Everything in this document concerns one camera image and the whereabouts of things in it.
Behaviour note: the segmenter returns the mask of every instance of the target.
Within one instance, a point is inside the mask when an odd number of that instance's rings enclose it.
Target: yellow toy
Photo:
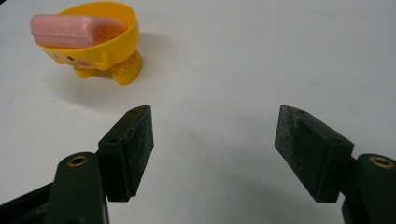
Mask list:
[[[139,75],[142,59],[137,52],[139,26],[134,10],[117,2],[92,2],[70,7],[60,15],[90,15],[123,20],[128,29],[105,43],[84,49],[59,49],[39,45],[55,62],[74,66],[82,78],[110,69],[120,85],[133,82]]]

